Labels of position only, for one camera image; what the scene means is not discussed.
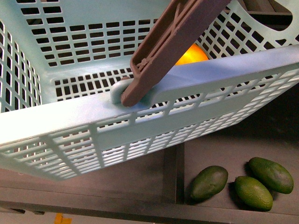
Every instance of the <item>basket handle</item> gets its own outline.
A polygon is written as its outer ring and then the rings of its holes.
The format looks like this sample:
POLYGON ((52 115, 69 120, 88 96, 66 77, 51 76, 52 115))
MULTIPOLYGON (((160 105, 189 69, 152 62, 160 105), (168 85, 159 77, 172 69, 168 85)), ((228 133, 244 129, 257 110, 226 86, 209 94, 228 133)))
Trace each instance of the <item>basket handle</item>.
POLYGON ((138 103, 230 1, 172 0, 131 58, 134 80, 122 93, 121 103, 138 103))

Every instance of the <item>basket grid hole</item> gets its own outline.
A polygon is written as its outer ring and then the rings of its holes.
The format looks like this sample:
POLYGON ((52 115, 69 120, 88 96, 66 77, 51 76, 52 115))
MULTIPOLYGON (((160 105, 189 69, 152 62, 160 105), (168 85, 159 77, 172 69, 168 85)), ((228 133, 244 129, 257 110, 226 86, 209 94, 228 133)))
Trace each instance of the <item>basket grid hole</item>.
MULTIPOLYGON (((12 36, 9 32, 7 32, 7 38, 12 43, 12 36)), ((0 48, 0 51, 1 59, 3 59, 4 51, 2 48, 0 48)), ((13 89, 13 91, 8 89, 5 90, 6 102, 12 107, 12 110, 18 110, 26 108, 28 106, 40 105, 41 96, 40 84, 38 83, 39 76, 35 73, 35 69, 31 67, 30 61, 25 59, 24 53, 22 51, 19 51, 19 45, 16 42, 14 42, 14 44, 8 43, 7 51, 11 56, 14 55, 14 60, 17 63, 14 63, 15 65, 13 67, 13 60, 9 56, 7 57, 7 66, 12 71, 12 73, 15 74, 15 76, 12 76, 9 71, 7 71, 6 73, 6 83, 13 89)), ((3 76, 2 64, 0 64, 0 76, 3 76)))
POLYGON ((153 117, 153 116, 157 116, 157 115, 162 115, 163 112, 164 112, 164 109, 167 106, 167 104, 168 104, 168 101, 161 102, 161 103, 154 104, 149 109, 146 109, 146 110, 143 110, 143 111, 139 111, 137 113, 138 117, 136 119, 139 120, 139 119, 143 119, 143 118, 148 118, 148 117, 153 117))
POLYGON ((63 162, 63 161, 61 161, 61 163, 59 163, 57 166, 59 166, 60 169, 67 167, 65 162, 63 162))
POLYGON ((4 24, 0 21, 0 29, 4 32, 4 24))
POLYGON ((226 27, 232 32, 235 30, 235 26, 230 21, 226 23, 226 27))
POLYGON ((128 124, 128 120, 121 120, 121 121, 117 121, 117 122, 110 123, 110 124, 107 124, 107 125, 102 125, 102 126, 99 126, 97 129, 99 131, 101 129, 106 129, 106 128, 109 128, 109 127, 114 127, 114 126, 119 126, 119 125, 124 125, 124 124, 128 124))
POLYGON ((149 141, 150 141, 150 138, 143 139, 143 140, 140 140, 140 141, 135 141, 135 142, 130 143, 129 147, 136 147, 136 146, 140 146, 140 145, 146 145, 146 144, 149 143, 149 141))
POLYGON ((17 1, 17 3, 35 3, 36 2, 36 0, 16 0, 16 1, 17 1))
POLYGON ((226 48, 225 48, 225 50, 229 53, 229 55, 231 55, 231 56, 233 56, 234 54, 235 54, 235 52, 229 47, 229 46, 227 46, 226 48))
POLYGON ((87 132, 88 132, 88 129, 80 131, 80 132, 73 132, 73 133, 70 133, 70 134, 66 134, 66 135, 63 135, 62 137, 64 139, 66 139, 66 138, 69 138, 69 137, 72 137, 72 136, 75 136, 75 135, 78 135, 78 134, 87 133, 87 132))
POLYGON ((251 35, 257 42, 263 42, 264 38, 256 31, 254 31, 251 35))
POLYGON ((135 152, 144 152, 148 148, 148 144, 143 144, 135 147, 130 147, 128 150, 128 155, 135 152))
POLYGON ((27 24, 30 26, 34 26, 34 25, 42 25, 43 24, 43 20, 42 19, 27 19, 27 24))
MULTIPOLYGON (((184 140, 184 137, 183 138, 173 138, 170 142, 169 142, 169 144, 179 144, 180 142, 183 142, 183 140, 184 140)), ((150 149, 151 150, 159 150, 161 148, 161 146, 160 145, 157 145, 157 146, 153 146, 153 147, 151 147, 150 149)))
POLYGON ((240 44, 239 44, 234 38, 232 38, 232 39, 230 40, 230 43, 231 43, 232 46, 233 46, 234 48, 236 48, 236 49, 238 49, 238 48, 240 47, 240 44))
POLYGON ((271 75, 271 76, 266 76, 266 77, 262 78, 262 80, 272 80, 272 79, 274 79, 276 76, 277 76, 277 74, 275 74, 275 75, 271 75))
POLYGON ((66 143, 63 144, 63 146, 66 147, 66 146, 70 146, 70 145, 76 145, 76 144, 84 143, 85 141, 90 141, 90 140, 91 140, 90 137, 86 137, 86 138, 83 138, 83 139, 78 139, 78 140, 75 140, 75 141, 66 142, 66 143))
POLYGON ((228 33, 226 30, 222 30, 221 34, 222 34, 223 37, 224 37, 225 39, 227 39, 227 40, 230 38, 230 35, 229 35, 229 33, 228 33))
POLYGON ((265 86, 266 86, 266 84, 256 85, 256 86, 252 87, 250 90, 259 90, 265 86))
MULTIPOLYGON (((59 23, 59 22, 64 22, 63 17, 57 17, 56 21, 52 21, 51 23, 59 23)), ((123 26, 132 26, 135 25, 136 22, 133 21, 124 21, 123 22, 123 26)), ((150 27, 152 26, 150 24, 150 20, 142 20, 139 22, 139 26, 142 26, 140 28, 138 28, 138 33, 141 34, 138 36, 138 40, 142 41, 146 34, 149 32, 150 27)), ((90 30, 94 30, 94 29, 103 29, 103 25, 102 24, 89 24, 88 28, 90 30)), ((90 33, 89 36, 90 38, 102 38, 104 36, 107 37, 113 37, 113 36, 118 36, 120 35, 120 23, 119 22, 110 22, 110 23, 106 23, 106 31, 104 32, 93 32, 90 33)), ((78 31, 85 31, 85 26, 84 25, 78 25, 78 26, 71 26, 70 27, 71 32, 78 32, 78 31)), ((55 28, 50 28, 51 33, 63 33, 66 32, 66 27, 55 27, 55 28)), ((46 30, 41 28, 41 29, 32 29, 32 32, 34 33, 34 35, 42 35, 42 34, 46 34, 46 30)), ((123 34, 124 35, 133 35, 135 33, 135 28, 130 28, 128 30, 124 30, 123 34)), ((72 40, 78 41, 78 40, 84 40, 87 38, 86 33, 81 33, 81 34, 74 34, 72 35, 72 40)), ((59 36, 59 37, 53 37, 53 41, 54 42, 61 42, 64 41, 65 43, 69 40, 69 38, 67 36, 59 36)), ((134 43, 131 44, 125 44, 125 42, 131 42, 131 41, 135 41, 135 36, 126 36, 123 37, 123 43, 121 43, 121 39, 120 38, 112 38, 112 39, 108 39, 107 43, 105 43, 105 40, 95 40, 95 41, 91 41, 91 46, 95 46, 96 48, 93 48, 93 57, 82 57, 82 58, 77 58, 76 61, 74 59, 69 59, 69 60, 61 60, 60 64, 61 65, 67 65, 67 64, 72 64, 72 63, 80 63, 80 62, 87 62, 90 61, 92 58, 93 60, 100 60, 100 59, 105 59, 107 57, 119 57, 121 56, 122 52, 121 49, 128 49, 129 51, 124 51, 123 55, 127 56, 127 55, 132 55, 135 51, 135 47, 136 45, 134 43), (108 53, 105 50, 105 44, 108 46, 108 51, 115 51, 113 53, 108 53)), ((37 39, 38 43, 49 43, 49 40, 47 40, 47 38, 38 38, 37 39)), ((89 43, 88 42, 77 42, 74 43, 74 47, 75 48, 84 48, 84 47, 88 47, 89 43)), ((56 50, 63 50, 63 49, 71 49, 71 45, 70 44, 64 44, 64 45, 56 45, 55 46, 56 50)), ((41 47, 41 50, 43 52, 48 52, 48 51, 52 51, 53 49, 48 46, 48 47, 41 47)), ((76 53, 76 55, 87 55, 89 54, 89 51, 85 50, 85 51, 78 51, 76 53)), ((63 57, 73 57, 73 55, 71 54, 71 52, 68 52, 68 54, 64 54, 61 55, 59 58, 63 58, 63 57)), ((50 54, 50 55, 45 55, 46 60, 53 60, 55 59, 54 54, 50 54)), ((54 66, 58 66, 57 62, 55 61, 51 61, 48 62, 50 67, 54 67, 54 66)))
POLYGON ((28 153, 28 154, 22 154, 22 155, 20 155, 20 156, 17 156, 16 157, 16 159, 24 159, 24 158, 29 158, 29 157, 36 157, 37 155, 39 155, 39 157, 38 158, 34 158, 34 159, 32 159, 31 160, 31 162, 32 161, 34 161, 34 160, 36 160, 36 161, 39 161, 39 160, 42 160, 43 158, 45 158, 44 157, 44 154, 51 154, 53 151, 51 150, 51 149, 44 149, 44 150, 40 150, 40 151, 37 151, 37 152, 31 152, 31 153, 28 153))
POLYGON ((222 12, 219 14, 219 16, 217 17, 217 19, 220 20, 222 23, 224 23, 225 17, 222 15, 222 12))
POLYGON ((94 159, 90 159, 88 161, 83 161, 83 162, 76 163, 76 164, 74 164, 74 166, 76 166, 77 169, 80 172, 82 172, 82 171, 85 171, 85 170, 88 170, 88 169, 92 169, 94 167, 99 167, 100 163, 97 161, 96 158, 94 158, 94 159))
POLYGON ((178 133, 175 135, 175 137, 185 135, 185 134, 189 133, 190 131, 191 131, 191 129, 180 129, 178 131, 178 133))
POLYGON ((71 99, 110 91, 114 83, 127 76, 133 78, 130 68, 55 80, 57 100, 61 101, 63 100, 61 97, 66 96, 68 96, 66 99, 71 99))
POLYGON ((269 50, 269 49, 273 49, 275 48, 272 44, 270 44, 269 42, 266 42, 263 46, 266 50, 269 50))
POLYGON ((182 110, 182 109, 191 109, 195 104, 186 104, 183 106, 179 106, 179 107, 174 107, 173 109, 170 110, 170 114, 172 114, 173 112, 177 112, 178 110, 182 110))
POLYGON ((174 132, 166 132, 160 135, 157 135, 155 139, 162 139, 162 138, 171 138, 173 136, 174 132))
POLYGON ((216 45, 216 44, 214 44, 213 45, 213 49, 219 54, 220 53, 220 48, 216 45))
POLYGON ((73 157, 74 155, 81 155, 82 153, 90 152, 91 150, 94 150, 94 144, 91 144, 90 142, 87 143, 80 143, 78 146, 72 145, 69 149, 63 149, 64 155, 67 155, 68 157, 73 157))
POLYGON ((182 97, 182 98, 178 98, 176 99, 174 106, 176 106, 177 104, 180 104, 181 102, 185 102, 188 100, 193 100, 193 99, 197 99, 200 97, 200 94, 195 94, 195 95, 191 95, 191 96, 187 96, 187 97, 182 97))
POLYGON ((226 97, 231 97, 231 96, 234 96, 234 95, 237 95, 237 94, 241 94, 244 91, 246 91, 246 89, 245 90, 241 90, 241 91, 234 91, 234 92, 228 94, 226 97))
POLYGON ((142 115, 142 116, 139 116, 136 118, 136 121, 140 121, 140 120, 143 120, 143 119, 148 119, 148 118, 152 118, 152 117, 156 117, 156 116, 161 116, 163 115, 163 112, 164 111, 160 111, 160 112, 156 112, 156 113, 149 113, 149 114, 145 114, 145 115, 142 115))
POLYGON ((46 157, 40 157, 40 158, 38 158, 38 159, 30 160, 29 163, 39 162, 39 161, 43 161, 43 160, 45 160, 45 159, 46 159, 46 157))
POLYGON ((68 166, 60 167, 54 171, 50 171, 51 174, 55 174, 57 176, 60 176, 62 174, 66 174, 71 172, 72 170, 68 166))
POLYGON ((169 140, 170 138, 172 138, 172 136, 164 136, 162 138, 155 137, 155 140, 152 142, 152 144, 159 143, 159 142, 165 142, 166 140, 169 140))
POLYGON ((210 124, 211 124, 215 119, 216 119, 216 118, 212 118, 212 119, 205 120, 205 121, 201 122, 201 124, 200 124, 195 130, 199 130, 199 129, 202 129, 203 127, 210 126, 210 124))
POLYGON ((250 83, 250 81, 247 81, 247 82, 244 82, 244 83, 240 83, 237 85, 237 87, 243 87, 243 86, 246 86, 250 83))
POLYGON ((221 57, 227 57, 227 55, 226 55, 226 54, 224 54, 224 53, 222 53, 221 57))
POLYGON ((236 13, 232 13, 231 18, 236 22, 239 23, 241 18, 236 14, 236 13))
POLYGON ((132 145, 131 144, 129 145, 129 148, 128 148, 129 153, 146 149, 149 145, 149 142, 145 142, 145 143, 138 142, 138 143, 135 143, 135 144, 132 144, 132 145))
POLYGON ((27 149, 33 149, 35 147, 42 146, 44 144, 45 144, 45 142, 37 142, 37 143, 31 144, 31 145, 17 147, 17 148, 14 148, 12 150, 5 151, 4 153, 5 154, 13 154, 13 153, 21 152, 21 151, 24 151, 24 150, 27 150, 27 149))
POLYGON ((103 159, 105 161, 113 159, 115 157, 123 156, 125 150, 123 148, 120 149, 111 149, 102 152, 103 159))
POLYGON ((257 46, 251 42, 250 40, 247 40, 245 45, 252 51, 254 52, 257 49, 257 46))
POLYGON ((161 147, 163 145, 165 145, 165 143, 167 143, 168 140, 165 139, 165 140, 161 140, 161 141, 154 141, 149 148, 153 148, 153 147, 161 147))
POLYGON ((185 130, 190 130, 190 129, 194 128, 194 126, 195 125, 186 126, 186 127, 181 128, 179 131, 181 132, 181 131, 185 131, 185 130))
POLYGON ((276 40, 276 42, 277 42, 280 46, 283 46, 283 45, 286 43, 286 39, 276 40))
POLYGON ((3 56, 4 56, 4 51, 3 51, 3 49, 0 47, 0 60, 2 60, 2 61, 3 61, 3 56))
POLYGON ((32 162, 34 162, 34 163, 37 163, 36 164, 36 166, 38 167, 38 168, 48 168, 48 167, 52 167, 52 166, 55 166, 56 164, 58 164, 58 163, 60 163, 60 162, 62 162, 62 159, 54 159, 54 160, 51 160, 51 161, 47 161, 47 162, 45 162, 44 160, 45 160, 46 158, 42 158, 41 160, 38 160, 38 161, 32 161, 32 162))
POLYGON ((213 40, 207 35, 206 41, 211 45, 213 43, 213 40))
POLYGON ((215 38, 217 36, 217 33, 212 28, 210 29, 209 33, 211 34, 211 36, 213 38, 215 38))
POLYGON ((237 30, 236 33, 235 33, 235 35, 236 35, 236 37, 238 37, 241 41, 244 41, 244 40, 245 40, 245 37, 246 37, 246 36, 245 36, 241 31, 237 30))
POLYGON ((209 101, 211 99, 218 98, 219 96, 222 96, 225 92, 227 92, 227 89, 228 89, 228 87, 221 87, 219 89, 209 92, 205 96, 204 101, 209 101))
POLYGON ((92 149, 92 150, 88 150, 88 151, 85 151, 85 152, 80 152, 80 153, 77 153, 77 154, 69 155, 68 158, 74 163, 84 162, 84 161, 87 161, 87 160, 92 160, 94 158, 97 158, 97 154, 95 153, 95 150, 92 149))

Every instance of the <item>light blue basket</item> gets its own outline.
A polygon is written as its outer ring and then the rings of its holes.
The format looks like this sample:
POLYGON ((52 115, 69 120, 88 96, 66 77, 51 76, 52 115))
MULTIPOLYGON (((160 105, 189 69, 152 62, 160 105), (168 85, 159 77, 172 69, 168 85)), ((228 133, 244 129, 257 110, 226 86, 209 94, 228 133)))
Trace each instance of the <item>light blue basket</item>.
POLYGON ((297 1, 277 0, 293 20, 275 31, 233 0, 197 42, 218 59, 173 67, 131 108, 113 104, 169 2, 2 0, 0 167, 68 179, 237 124, 299 82, 297 1))

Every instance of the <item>avocado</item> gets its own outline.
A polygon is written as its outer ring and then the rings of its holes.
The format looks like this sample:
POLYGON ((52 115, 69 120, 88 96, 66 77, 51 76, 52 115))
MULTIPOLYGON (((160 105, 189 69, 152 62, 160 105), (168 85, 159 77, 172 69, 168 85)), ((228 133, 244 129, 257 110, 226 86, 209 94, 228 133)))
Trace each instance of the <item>avocado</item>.
POLYGON ((283 194, 290 194, 294 188, 294 180, 283 166, 280 164, 254 157, 249 160, 249 167, 257 179, 271 190, 283 194))
POLYGON ((268 189, 257 179, 239 176, 235 179, 235 190, 241 200, 250 207, 270 211, 273 198, 268 189))
POLYGON ((228 181, 228 172, 220 166, 202 170, 193 180, 190 197, 198 202, 209 199, 221 192, 228 181))

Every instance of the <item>orange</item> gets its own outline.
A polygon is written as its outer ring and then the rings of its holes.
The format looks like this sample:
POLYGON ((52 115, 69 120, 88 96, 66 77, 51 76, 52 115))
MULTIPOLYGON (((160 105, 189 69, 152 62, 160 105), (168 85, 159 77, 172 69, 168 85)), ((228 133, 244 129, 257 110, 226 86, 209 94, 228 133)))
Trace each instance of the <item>orange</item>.
POLYGON ((208 60, 208 57, 204 51, 194 43, 177 61, 176 65, 201 62, 205 60, 208 60))

